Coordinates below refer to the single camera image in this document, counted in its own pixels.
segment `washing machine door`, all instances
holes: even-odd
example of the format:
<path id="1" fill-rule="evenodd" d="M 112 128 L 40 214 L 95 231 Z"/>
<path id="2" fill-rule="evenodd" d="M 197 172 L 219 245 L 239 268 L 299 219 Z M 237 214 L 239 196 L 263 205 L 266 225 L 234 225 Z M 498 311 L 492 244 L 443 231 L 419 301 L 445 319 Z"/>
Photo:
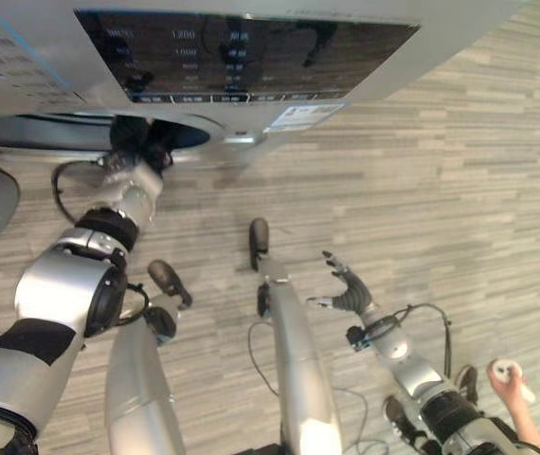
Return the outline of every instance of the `washing machine door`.
<path id="1" fill-rule="evenodd" d="M 120 112 L 124 116 L 129 112 Z M 110 127 L 115 114 L 29 114 L 0 118 L 0 159 L 30 162 L 95 160 L 111 150 Z M 247 149 L 264 134 L 226 133 L 225 127 L 203 116 L 168 117 L 173 160 L 198 166 L 243 163 Z"/>

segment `cable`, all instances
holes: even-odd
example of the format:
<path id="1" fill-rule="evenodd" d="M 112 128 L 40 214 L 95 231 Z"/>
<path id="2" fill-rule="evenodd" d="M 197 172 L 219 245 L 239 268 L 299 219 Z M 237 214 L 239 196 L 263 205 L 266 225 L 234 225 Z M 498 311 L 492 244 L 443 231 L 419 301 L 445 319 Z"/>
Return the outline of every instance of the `cable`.
<path id="1" fill-rule="evenodd" d="M 62 198 L 60 197 L 60 194 L 62 194 L 62 191 L 58 188 L 58 182 L 60 180 L 60 176 L 67 168 L 69 168 L 72 165 L 81 164 L 81 163 L 95 164 L 97 166 L 99 165 L 96 161 L 88 161 L 88 160 L 67 161 L 65 163 L 60 164 L 57 168 L 53 170 L 53 173 L 51 173 L 51 191 L 53 193 L 53 201 L 55 202 L 55 205 L 58 208 L 58 210 L 62 213 L 63 217 L 73 225 L 77 222 L 77 219 L 74 216 L 72 216 L 72 214 L 67 210 L 67 208 L 63 204 Z"/>
<path id="2" fill-rule="evenodd" d="M 518 448 L 520 447 L 530 448 L 531 450 L 533 450 L 536 453 L 539 453 L 540 455 L 540 448 L 538 446 L 534 446 L 533 444 L 527 443 L 525 441 L 514 441 L 513 444 Z"/>
<path id="3" fill-rule="evenodd" d="M 251 363 L 253 364 L 253 367 L 256 369 L 261 379 L 263 379 L 263 382 L 265 383 L 268 390 L 272 392 L 275 396 L 279 396 L 279 393 L 270 385 L 270 382 L 268 382 L 266 376 L 261 372 L 260 366 L 258 365 L 258 362 L 256 362 L 255 357 L 253 356 L 253 349 L 251 348 L 251 333 L 253 332 L 253 329 L 258 325 L 269 325 L 270 327 L 272 327 L 271 323 L 264 321 L 254 322 L 249 326 L 249 330 L 247 331 L 247 349 L 249 350 L 249 358 L 251 358 Z"/>
<path id="4" fill-rule="evenodd" d="M 126 318 L 120 318 L 115 324 L 116 326 L 127 325 L 135 322 L 136 320 L 144 316 L 144 313 L 150 306 L 150 298 L 148 297 L 148 294 L 146 294 L 146 291 L 144 291 L 144 285 L 142 283 L 131 284 L 129 282 L 127 283 L 127 289 L 134 291 L 135 293 L 142 296 L 144 298 L 144 304 L 142 305 L 141 310 L 139 310 L 137 313 L 134 313 Z"/>
<path id="5" fill-rule="evenodd" d="M 267 325 L 272 327 L 272 324 L 265 321 L 257 321 L 253 322 L 249 326 L 249 330 L 247 331 L 247 350 L 249 351 L 249 358 L 251 358 L 251 363 L 253 364 L 253 367 L 260 375 L 261 379 L 265 383 L 268 390 L 274 394 L 276 397 L 279 396 L 279 393 L 270 385 L 270 382 L 266 378 L 265 374 L 261 371 L 260 366 L 258 365 L 258 362 L 255 359 L 255 356 L 253 355 L 253 349 L 251 347 L 251 334 L 253 333 L 253 329 L 257 327 L 258 325 Z M 373 447 L 382 445 L 384 446 L 384 455 L 389 454 L 389 448 L 386 441 L 382 441 L 381 439 L 363 439 L 363 431 L 365 430 L 365 427 L 367 426 L 367 421 L 369 419 L 369 402 L 367 401 L 367 398 L 362 393 L 359 393 L 358 391 L 351 391 L 350 389 L 343 389 L 340 387 L 332 387 L 334 391 L 342 391 L 344 393 L 349 393 L 351 395 L 356 396 L 363 402 L 363 408 L 364 408 L 364 414 L 363 419 L 361 420 L 361 426 L 358 429 L 358 433 L 356 435 L 356 439 L 353 443 L 351 443 L 349 446 L 347 446 L 343 453 L 346 453 L 348 450 L 350 450 L 353 447 L 356 447 L 356 453 L 357 455 L 366 455 Z M 361 451 L 361 444 L 369 443 L 368 446 L 365 447 L 364 450 Z"/>
<path id="6" fill-rule="evenodd" d="M 363 395 L 362 393 L 359 393 L 358 391 L 351 391 L 350 389 L 342 389 L 340 387 L 333 387 L 333 390 L 349 393 L 351 395 L 358 397 L 363 402 L 363 409 L 365 410 L 365 412 L 363 413 L 363 419 L 361 420 L 361 427 L 358 429 L 356 440 L 344 449 L 344 452 L 347 452 L 348 450 L 350 450 L 351 448 L 355 446 L 356 453 L 358 453 L 358 455 L 361 455 L 361 450 L 358 445 L 359 445 L 359 442 L 361 441 L 361 438 L 363 437 L 363 431 L 365 430 L 365 427 L 367 426 L 367 421 L 369 419 L 369 403 L 367 401 L 367 398 L 365 398 L 365 395 Z"/>
<path id="7" fill-rule="evenodd" d="M 447 314 L 437 305 L 433 305 L 432 303 L 420 303 L 418 305 L 407 305 L 406 308 L 403 308 L 402 310 L 396 311 L 392 313 L 392 316 L 395 317 L 398 320 L 398 323 L 402 323 L 405 319 L 409 317 L 409 315 L 419 309 L 419 308 L 430 308 L 435 311 L 438 311 L 441 314 L 442 318 L 442 325 L 444 326 L 444 362 L 443 362 L 443 371 L 444 375 L 447 377 L 451 377 L 451 359 L 452 359 L 452 348 L 451 348 L 451 320 L 449 317 L 447 317 Z M 386 332 L 382 333 L 382 335 L 385 335 L 387 332 L 392 330 L 393 327 L 388 329 Z"/>

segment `black joint band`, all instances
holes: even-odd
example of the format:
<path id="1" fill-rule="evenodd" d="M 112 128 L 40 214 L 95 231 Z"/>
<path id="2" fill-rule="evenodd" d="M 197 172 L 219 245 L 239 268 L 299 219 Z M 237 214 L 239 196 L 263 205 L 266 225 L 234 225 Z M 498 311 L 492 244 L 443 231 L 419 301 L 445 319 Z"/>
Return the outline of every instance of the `black joint band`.
<path id="1" fill-rule="evenodd" d="M 460 428 L 482 417 L 457 391 L 447 391 L 429 400 L 421 416 L 441 444 Z"/>
<path id="2" fill-rule="evenodd" d="M 75 228 L 85 228 L 103 232 L 117 239 L 128 251 L 134 248 L 139 229 L 133 221 L 123 218 L 110 209 L 93 209 L 87 211 L 77 222 Z"/>
<path id="3" fill-rule="evenodd" d="M 0 336 L 0 348 L 34 355 L 51 366 L 68 349 L 75 334 L 58 322 L 24 318 Z"/>
<path id="4" fill-rule="evenodd" d="M 36 439 L 37 430 L 34 425 L 25 417 L 13 412 L 12 410 L 0 408 L 0 420 L 9 422 L 16 430 L 24 433 L 29 439 Z"/>

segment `finger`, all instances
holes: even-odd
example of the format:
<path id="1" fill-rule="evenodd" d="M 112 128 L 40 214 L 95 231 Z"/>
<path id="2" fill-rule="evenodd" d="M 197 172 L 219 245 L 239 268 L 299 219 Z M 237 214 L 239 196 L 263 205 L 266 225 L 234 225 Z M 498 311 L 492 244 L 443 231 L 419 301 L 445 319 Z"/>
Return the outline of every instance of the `finger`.
<path id="1" fill-rule="evenodd" d="M 494 363 L 497 362 L 497 359 L 494 358 L 491 362 L 489 362 L 489 365 L 487 365 L 487 375 L 489 376 L 489 379 L 492 381 L 495 379 L 495 373 L 494 373 Z"/>

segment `human hand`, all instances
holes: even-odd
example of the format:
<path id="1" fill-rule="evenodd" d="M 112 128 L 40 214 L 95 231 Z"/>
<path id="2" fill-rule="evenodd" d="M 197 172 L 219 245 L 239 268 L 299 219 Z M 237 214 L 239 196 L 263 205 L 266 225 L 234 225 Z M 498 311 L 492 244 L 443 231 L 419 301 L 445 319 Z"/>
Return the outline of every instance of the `human hand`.
<path id="1" fill-rule="evenodd" d="M 494 392 L 504 402 L 510 414 L 528 411 L 529 406 L 525 398 L 523 398 L 522 388 L 524 381 L 520 371 L 517 368 L 512 368 L 510 382 L 505 384 L 495 376 L 494 363 L 495 360 L 487 366 L 487 375 Z"/>

